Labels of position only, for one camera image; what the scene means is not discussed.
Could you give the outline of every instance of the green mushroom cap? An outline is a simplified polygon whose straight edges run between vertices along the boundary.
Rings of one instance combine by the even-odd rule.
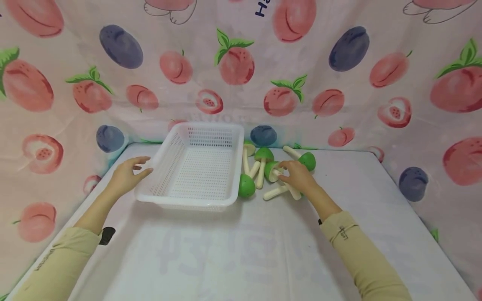
[[[248,150],[248,157],[254,155],[254,152],[256,151],[256,146],[249,140],[244,140],[243,148]]]
[[[240,177],[240,187],[238,190],[238,196],[242,198],[249,198],[254,195],[256,191],[256,185],[253,179],[247,174],[242,174]]]
[[[279,165],[278,161],[272,161],[272,162],[267,163],[266,166],[265,166],[265,177],[271,183],[274,183],[278,180],[278,177],[271,173],[273,168],[276,168],[280,172],[282,172],[282,170],[283,170],[282,168],[279,168],[278,165]]]
[[[266,159],[266,163],[274,161],[274,155],[267,147],[261,147],[254,155],[256,161],[261,161],[263,158]]]
[[[313,171],[316,167],[316,159],[312,153],[304,153],[298,161],[306,166],[308,171]]]

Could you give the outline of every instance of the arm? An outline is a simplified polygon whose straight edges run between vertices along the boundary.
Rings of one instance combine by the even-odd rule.
[[[136,164],[144,164],[149,157],[137,157],[120,164],[109,184],[92,205],[62,237],[52,245],[40,264],[23,283],[14,301],[65,301],[75,287],[87,261],[101,239],[107,215],[117,200],[131,191],[152,169],[138,175]]]
[[[290,176],[279,179],[300,190],[323,222],[320,228],[350,272],[363,301],[411,301],[412,298],[385,256],[363,233],[352,216],[321,188],[298,161],[284,161],[280,167]]]

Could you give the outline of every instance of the blue plum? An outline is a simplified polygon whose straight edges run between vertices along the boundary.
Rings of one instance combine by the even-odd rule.
[[[407,200],[418,202],[425,196],[427,184],[428,176],[421,168],[409,167],[400,175],[398,188]]]
[[[370,45],[366,29],[357,26],[347,30],[333,47],[328,62],[334,71],[348,71],[358,65]]]
[[[269,125],[258,125],[251,130],[251,141],[257,146],[269,146],[276,142],[278,134]]]
[[[101,125],[97,130],[97,145],[104,153],[112,153],[124,145],[124,134],[111,125]]]
[[[100,44],[107,55],[119,66],[136,69],[142,65],[144,54],[137,40],[118,25],[107,25],[100,30]]]

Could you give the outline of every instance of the person's left hand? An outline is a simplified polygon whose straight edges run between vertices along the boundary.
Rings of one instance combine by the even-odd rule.
[[[133,190],[145,177],[150,175],[152,168],[143,170],[139,174],[134,174],[133,170],[141,170],[139,164],[145,164],[150,157],[135,157],[119,164],[107,184],[105,191],[112,196],[119,198]]]

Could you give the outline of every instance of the pink peach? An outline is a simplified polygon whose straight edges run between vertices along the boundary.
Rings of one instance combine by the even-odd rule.
[[[447,175],[460,186],[482,182],[482,137],[470,137],[457,142],[443,155]]]
[[[96,174],[88,176],[87,179],[85,179],[84,181],[84,194],[88,195],[89,193],[91,193],[97,186],[97,184],[99,184],[100,180],[102,180],[102,178]]]
[[[304,37],[315,22],[316,0],[281,0],[273,15],[276,37],[293,43]]]
[[[25,207],[18,224],[18,234],[27,242],[46,239],[55,229],[57,211],[49,203],[33,203]]]
[[[171,122],[169,122],[169,124],[167,125],[167,131],[170,132],[176,124],[183,123],[183,122],[187,122],[187,120],[185,119],[171,120]]]
[[[392,128],[404,128],[412,119],[412,106],[404,97],[394,97],[378,108],[378,118]]]
[[[194,3],[194,0],[146,0],[146,3],[165,11],[183,11]]]
[[[217,114],[224,108],[221,97],[210,89],[199,91],[196,106],[201,112],[206,114]]]
[[[409,61],[401,52],[384,56],[373,66],[370,72],[370,83],[375,88],[382,88],[401,79],[408,70]]]
[[[33,65],[14,60],[3,72],[5,94],[30,112],[43,112],[52,107],[54,92],[49,81]]]
[[[5,6],[19,25],[36,37],[55,37],[64,29],[55,0],[5,0]]]
[[[430,8],[433,10],[451,10],[461,5],[466,5],[476,0],[413,0],[420,7]]]
[[[320,117],[327,117],[338,113],[345,104],[345,96],[340,90],[325,90],[316,96],[311,110]]]
[[[253,56],[246,48],[230,48],[219,63],[219,71],[226,84],[244,85],[254,74]]]
[[[141,85],[131,85],[126,89],[126,96],[130,103],[144,110],[155,110],[159,107],[157,96],[148,88]]]
[[[191,80],[191,63],[175,51],[167,51],[161,55],[159,65],[166,78],[175,84],[181,85]]]
[[[83,80],[72,87],[75,102],[87,113],[108,110],[112,106],[109,92],[93,80]]]
[[[274,87],[266,93],[263,104],[268,114],[281,117],[293,112],[298,102],[298,96],[290,88]]]
[[[370,153],[373,153],[380,163],[383,162],[383,159],[385,158],[385,152],[380,147],[370,146],[367,150]]]
[[[342,147],[347,145],[355,138],[354,128],[340,128],[330,134],[328,137],[328,145],[333,147]]]
[[[30,171],[38,174],[48,174],[57,170],[64,157],[64,148],[54,138],[33,134],[22,142],[24,156],[31,161],[28,164]]]
[[[482,68],[471,66],[445,74],[433,84],[430,101],[437,108],[453,113],[482,108]]]

